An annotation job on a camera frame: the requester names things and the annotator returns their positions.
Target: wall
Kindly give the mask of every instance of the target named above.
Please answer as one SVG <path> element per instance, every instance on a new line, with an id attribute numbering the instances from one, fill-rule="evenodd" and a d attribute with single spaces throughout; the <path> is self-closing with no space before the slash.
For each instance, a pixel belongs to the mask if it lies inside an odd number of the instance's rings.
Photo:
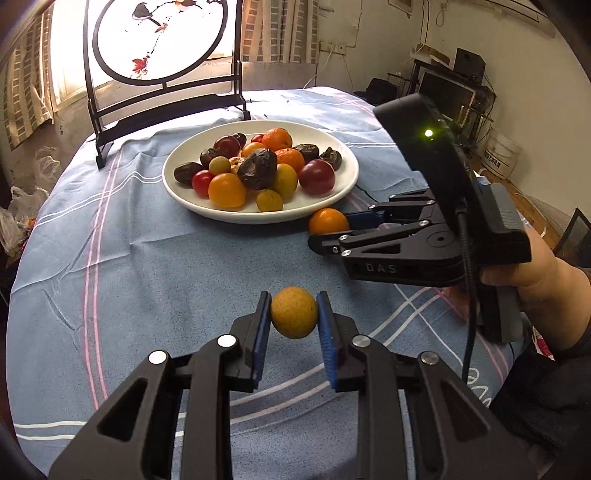
<path id="1" fill-rule="evenodd" d="M 347 42 L 345 59 L 353 91 L 365 90 L 374 77 L 386 79 L 388 72 L 401 70 L 411 47 L 419 43 L 420 0 L 415 0 L 410 18 L 388 5 L 388 0 L 320 0 L 322 6 L 334 12 L 320 10 L 325 16 L 319 18 L 319 39 Z M 327 57 L 327 53 L 321 52 L 320 68 Z M 332 55 L 325 71 L 319 73 L 317 84 L 352 91 L 343 56 Z"/>
<path id="2" fill-rule="evenodd" d="M 435 16 L 433 47 L 451 58 L 464 48 L 486 61 L 498 95 L 493 126 L 524 149 L 511 180 L 564 212 L 579 207 L 591 216 L 591 84 L 562 36 L 453 1 L 442 28 Z"/>

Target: chair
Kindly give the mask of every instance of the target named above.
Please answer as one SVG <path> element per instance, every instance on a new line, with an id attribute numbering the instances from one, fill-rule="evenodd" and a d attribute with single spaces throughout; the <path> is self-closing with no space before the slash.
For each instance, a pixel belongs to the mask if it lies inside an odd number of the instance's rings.
<path id="1" fill-rule="evenodd" d="M 591 268 L 591 222 L 578 208 L 554 248 L 554 255 L 574 267 Z"/>

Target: orange cherry tomato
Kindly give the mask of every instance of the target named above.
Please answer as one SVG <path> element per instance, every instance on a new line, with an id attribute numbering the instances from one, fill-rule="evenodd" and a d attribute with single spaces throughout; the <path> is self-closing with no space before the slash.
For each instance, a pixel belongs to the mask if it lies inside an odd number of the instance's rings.
<path id="1" fill-rule="evenodd" d="M 242 158 L 247 158 L 248 155 L 250 155 L 255 150 L 258 150 L 259 148 L 265 148 L 265 145 L 263 145 L 262 143 L 259 143 L 259 142 L 249 143 L 246 147 L 244 147 L 242 149 L 240 156 Z"/>
<path id="2" fill-rule="evenodd" d="M 318 210 L 310 218 L 308 230 L 312 235 L 344 232 L 350 230 L 347 217 L 334 208 Z"/>
<path id="3" fill-rule="evenodd" d="M 209 199 L 218 208 L 240 208 L 246 203 L 246 187 L 231 173 L 216 175 L 209 183 Z"/>

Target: table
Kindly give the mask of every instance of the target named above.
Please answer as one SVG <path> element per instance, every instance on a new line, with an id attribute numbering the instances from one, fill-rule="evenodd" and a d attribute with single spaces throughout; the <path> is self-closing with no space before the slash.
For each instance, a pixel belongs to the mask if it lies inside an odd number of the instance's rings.
<path id="1" fill-rule="evenodd" d="M 345 142 L 359 161 L 359 187 L 378 200 L 425 186 L 356 97 L 315 87 L 248 98 L 255 119 L 297 121 Z M 21 447 L 42 471 L 151 351 L 199 349 L 254 311 L 261 290 L 327 290 L 333 310 L 354 318 L 360 332 L 406 355 L 436 351 L 460 371 L 465 321 L 437 289 L 350 281 L 338 258 L 308 249 L 305 219 L 220 223 L 165 192 L 161 169 L 172 149 L 239 118 L 235 108 L 220 109 L 128 135 L 115 142 L 102 170 L 89 139 L 39 212 L 12 289 L 7 383 Z M 366 209 L 373 201 L 361 189 L 336 207 Z M 513 360 L 509 346 L 478 336 L 470 387 L 485 404 Z M 231 400 L 236 479 L 338 478 L 349 471 L 356 397 L 328 388 L 316 332 L 293 341 L 272 330 L 259 390 Z M 181 414 L 176 452 L 183 426 Z"/>

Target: curtain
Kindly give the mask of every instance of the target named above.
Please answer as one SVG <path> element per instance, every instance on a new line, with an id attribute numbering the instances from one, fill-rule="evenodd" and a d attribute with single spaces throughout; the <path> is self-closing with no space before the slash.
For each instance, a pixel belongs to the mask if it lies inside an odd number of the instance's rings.
<path id="1" fill-rule="evenodd" d="M 244 0 L 242 60 L 318 62 L 318 0 Z"/>
<path id="2" fill-rule="evenodd" d="M 53 121 L 50 96 L 49 7 L 35 18 L 15 45 L 5 69 L 4 127 L 14 150 L 47 121 Z"/>

